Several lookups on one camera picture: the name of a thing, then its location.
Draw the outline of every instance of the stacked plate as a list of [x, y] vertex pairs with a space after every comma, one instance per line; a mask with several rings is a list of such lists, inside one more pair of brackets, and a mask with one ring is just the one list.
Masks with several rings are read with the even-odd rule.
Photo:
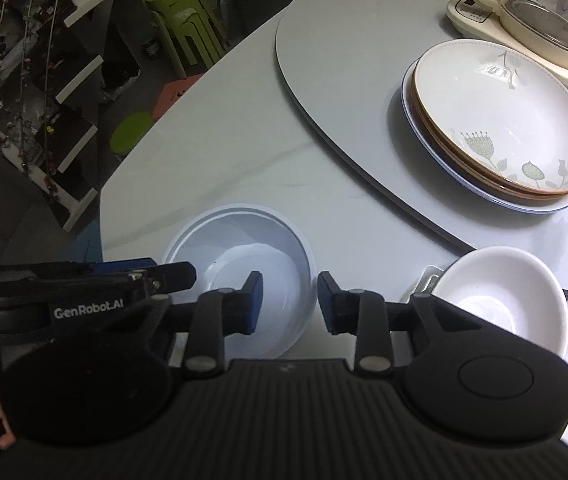
[[467, 189], [517, 211], [568, 207], [568, 90], [510, 48], [453, 40], [407, 70], [413, 131]]

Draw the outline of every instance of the green stool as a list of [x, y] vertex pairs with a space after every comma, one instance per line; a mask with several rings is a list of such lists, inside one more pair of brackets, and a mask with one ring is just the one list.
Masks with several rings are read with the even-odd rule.
[[168, 57], [171, 59], [171, 63], [173, 63], [173, 67], [177, 72], [177, 75], [180, 79], [186, 79], [186, 72], [184, 72], [184, 66], [180, 61], [180, 56], [177, 54], [177, 50], [175, 49], [175, 45], [173, 44], [173, 38], [166, 28], [166, 24], [162, 19], [162, 15], [159, 12], [155, 12], [154, 10], [149, 11], [151, 16], [153, 17], [153, 21], [155, 25], [157, 25], [157, 30], [160, 33], [160, 40], [162, 41], [162, 46], [164, 47]]
[[[219, 57], [224, 56], [226, 53], [226, 48], [222, 46], [228, 45], [228, 39], [224, 33], [224, 30], [219, 25], [212, 11], [206, 6], [202, 0], [142, 0], [145, 6], [149, 10], [154, 10], [162, 15], [166, 27], [173, 33], [176, 40], [179, 42], [189, 64], [195, 64], [195, 55], [186, 40], [186, 36], [189, 34], [184, 34], [181, 26], [188, 20], [188, 17], [192, 15], [189, 12], [191, 9], [194, 10], [202, 22], [202, 27], [197, 27], [199, 22], [194, 23], [194, 26], [200, 30], [199, 35], [203, 43], [212, 43], [215, 52], [207, 45], [210, 56], [218, 60]], [[205, 59], [203, 52], [200, 50], [200, 56]]]
[[130, 153], [135, 145], [153, 126], [153, 117], [149, 112], [140, 112], [124, 119], [110, 136], [110, 149], [122, 158]]
[[226, 54], [226, 49], [222, 46], [224, 37], [219, 33], [219, 27], [216, 27], [215, 21], [211, 19], [211, 15], [202, 6], [202, 2], [200, 0], [180, 0], [178, 3], [171, 6], [173, 12], [180, 12], [183, 9], [193, 9], [197, 12], [204, 26], [204, 30], [200, 33], [200, 36], [202, 36], [203, 40], [205, 40], [205, 36], [210, 38], [208, 41], [215, 47], [218, 57], [223, 57], [224, 54]]
[[186, 20], [184, 23], [180, 25], [180, 31], [186, 38], [191, 38], [192, 42], [195, 44], [198, 52], [200, 53], [200, 57], [202, 61], [206, 65], [206, 69], [208, 70], [211, 68], [216, 61], [219, 60], [217, 54], [214, 57], [211, 56], [209, 53], [208, 48], [206, 48], [205, 41], [203, 40], [202, 36], [200, 35], [200, 30], [202, 30], [204, 26], [202, 25], [202, 20], [200, 20], [197, 14], [193, 14]]

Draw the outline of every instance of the ceramic bowl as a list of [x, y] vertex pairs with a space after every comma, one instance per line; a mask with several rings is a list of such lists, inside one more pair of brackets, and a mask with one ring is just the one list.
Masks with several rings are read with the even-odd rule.
[[314, 258], [293, 223], [258, 205], [229, 205], [192, 220], [169, 245], [165, 263], [188, 261], [197, 280], [173, 301], [197, 300], [207, 290], [241, 288], [252, 270], [264, 279], [257, 328], [250, 335], [224, 338], [227, 360], [273, 359], [299, 338], [315, 309]]
[[559, 356], [566, 353], [564, 292], [546, 264], [526, 251], [491, 246], [468, 253], [432, 293]]
[[499, 44], [453, 40], [423, 54], [414, 83], [459, 156], [513, 189], [568, 192], [568, 90], [542, 66]]
[[418, 140], [433, 157], [433, 159], [455, 180], [462, 186], [469, 189], [476, 195], [492, 202], [494, 204], [530, 214], [551, 214], [561, 211], [568, 207], [568, 193], [566, 195], [549, 200], [530, 200], [528, 198], [520, 198], [514, 196], [516, 193], [513, 190], [507, 189], [499, 184], [490, 182], [483, 175], [478, 174], [477, 178], [471, 174], [471, 170], [465, 171], [465, 166], [459, 159], [451, 158], [435, 141], [435, 134], [432, 134], [425, 124], [423, 117], [418, 112], [418, 103], [412, 98], [411, 95], [411, 81], [413, 78], [413, 70], [417, 61], [415, 61], [406, 71], [402, 81], [401, 97], [402, 107], [406, 118], [413, 129]]

